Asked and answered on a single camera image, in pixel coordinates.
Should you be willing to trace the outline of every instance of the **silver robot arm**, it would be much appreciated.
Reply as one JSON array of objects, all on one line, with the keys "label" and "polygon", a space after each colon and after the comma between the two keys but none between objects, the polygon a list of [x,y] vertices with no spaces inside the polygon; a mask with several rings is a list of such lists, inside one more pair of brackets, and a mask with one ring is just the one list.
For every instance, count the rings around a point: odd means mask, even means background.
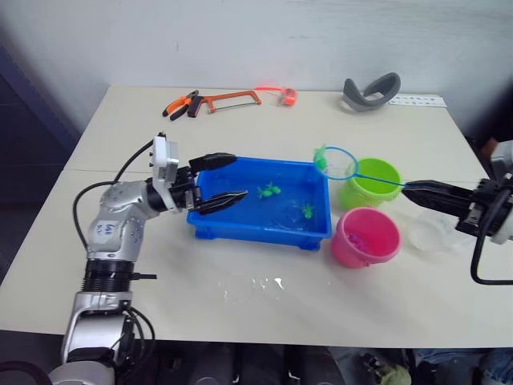
[{"label": "silver robot arm", "polygon": [[148,219],[182,209],[213,213],[247,194],[229,192],[203,201],[195,186],[199,171],[232,163],[236,157],[231,154],[203,156],[191,160],[190,167],[178,168],[176,144],[157,136],[151,156],[150,180],[115,183],[102,195],[89,228],[82,290],[75,295],[63,340],[63,364],[50,373],[54,385],[113,385],[139,366],[134,329],[140,334],[141,326],[131,307],[130,283],[156,279],[133,271]]}]

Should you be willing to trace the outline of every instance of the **white wall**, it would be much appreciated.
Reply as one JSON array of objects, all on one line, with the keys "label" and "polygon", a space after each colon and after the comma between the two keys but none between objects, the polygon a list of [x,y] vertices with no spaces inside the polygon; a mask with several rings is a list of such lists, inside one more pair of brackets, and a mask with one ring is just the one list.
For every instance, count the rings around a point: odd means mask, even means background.
[{"label": "white wall", "polygon": [[83,130],[108,84],[340,90],[396,71],[465,130],[513,72],[511,0],[0,0],[0,36]]}]

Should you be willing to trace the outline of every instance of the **pink bucket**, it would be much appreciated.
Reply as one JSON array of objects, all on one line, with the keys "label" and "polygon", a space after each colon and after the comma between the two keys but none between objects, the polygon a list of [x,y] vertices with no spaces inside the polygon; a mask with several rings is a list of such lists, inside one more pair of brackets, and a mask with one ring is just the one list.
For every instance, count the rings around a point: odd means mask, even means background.
[{"label": "pink bucket", "polygon": [[348,211],[337,223],[331,251],[344,266],[358,268],[387,262],[401,248],[401,234],[384,213],[358,207]]}]

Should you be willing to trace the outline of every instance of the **blue plastic tub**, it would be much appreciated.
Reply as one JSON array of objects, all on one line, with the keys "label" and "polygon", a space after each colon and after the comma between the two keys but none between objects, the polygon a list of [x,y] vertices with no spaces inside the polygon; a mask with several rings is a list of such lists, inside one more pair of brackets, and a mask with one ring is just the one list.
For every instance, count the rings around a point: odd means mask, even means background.
[{"label": "blue plastic tub", "polygon": [[[270,197],[269,184],[274,189]],[[328,181],[313,163],[238,158],[229,166],[203,171],[197,184],[204,199],[236,190],[248,195],[217,213],[189,213],[187,222],[201,239],[232,238],[295,245],[319,250],[322,238],[331,237]],[[308,214],[313,207],[312,216]]]}]

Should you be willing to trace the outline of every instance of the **pliers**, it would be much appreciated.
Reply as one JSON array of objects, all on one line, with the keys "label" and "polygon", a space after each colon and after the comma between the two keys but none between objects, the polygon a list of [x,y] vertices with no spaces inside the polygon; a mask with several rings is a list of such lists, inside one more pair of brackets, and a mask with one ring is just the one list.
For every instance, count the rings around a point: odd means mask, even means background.
[{"label": "pliers", "polygon": [[[195,96],[198,96],[200,92],[198,90],[194,90],[193,92],[189,93],[187,96],[181,96],[179,99],[175,100],[173,103],[169,104],[165,110],[162,111],[162,116],[168,116],[170,120],[176,120],[180,118],[189,108],[192,102],[192,98]],[[178,107],[183,106],[180,110],[173,112]]]}]

